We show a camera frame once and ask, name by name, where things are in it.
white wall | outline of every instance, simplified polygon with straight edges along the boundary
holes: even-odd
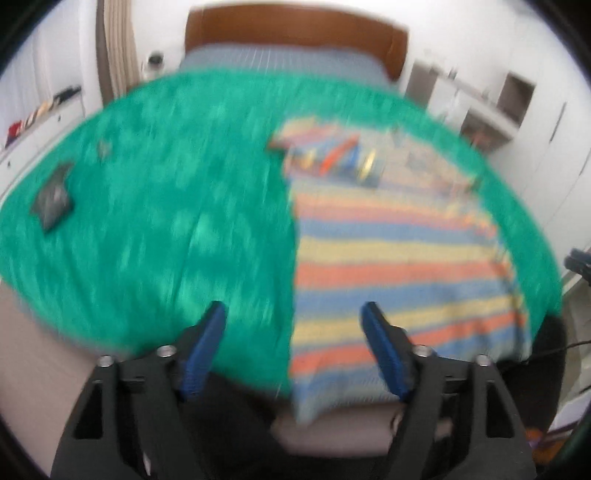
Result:
[[[97,0],[63,0],[39,23],[0,77],[0,138],[42,101],[82,85],[87,115],[102,108],[96,66]]]
[[[301,0],[352,11],[364,11],[408,27],[410,42],[400,81],[405,89],[416,58],[458,69],[458,78],[498,96],[515,36],[515,11],[502,0]],[[193,7],[218,0],[132,0],[132,22],[138,61],[154,50],[184,49],[187,15]]]

curtain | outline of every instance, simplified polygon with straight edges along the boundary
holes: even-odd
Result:
[[[131,0],[104,0],[103,19],[113,96],[119,98],[139,84]]]

small object on blanket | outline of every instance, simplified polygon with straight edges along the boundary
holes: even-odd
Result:
[[[296,118],[273,135],[269,147],[287,151],[286,175],[330,174],[353,185],[391,190],[411,186],[446,196],[470,192],[475,181],[430,145],[397,127],[344,127],[316,118]]]
[[[321,123],[316,118],[287,121],[268,146],[286,150],[284,172],[299,171],[313,177],[330,176],[346,183],[377,187],[384,162],[366,130]]]
[[[101,163],[104,162],[109,155],[111,155],[111,152],[112,146],[105,140],[99,140],[99,142],[96,144],[96,154],[98,155],[99,161]]]
[[[56,167],[35,197],[31,214],[39,217],[41,228],[45,233],[57,226],[74,207],[64,184],[73,166],[72,162],[68,162]]]

white wardrobe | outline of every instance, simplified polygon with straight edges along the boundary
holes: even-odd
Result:
[[[545,23],[528,15],[517,29],[509,69],[536,87],[516,139],[490,162],[544,229],[562,265],[572,247],[591,243],[591,89]]]

striped blanket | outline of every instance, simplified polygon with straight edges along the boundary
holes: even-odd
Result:
[[[394,399],[359,324],[366,301],[441,356],[530,353],[527,311],[491,216],[470,189],[429,178],[441,178],[438,162],[454,169],[431,147],[405,136],[395,149],[377,189],[292,172],[300,243],[290,378],[300,422]]]

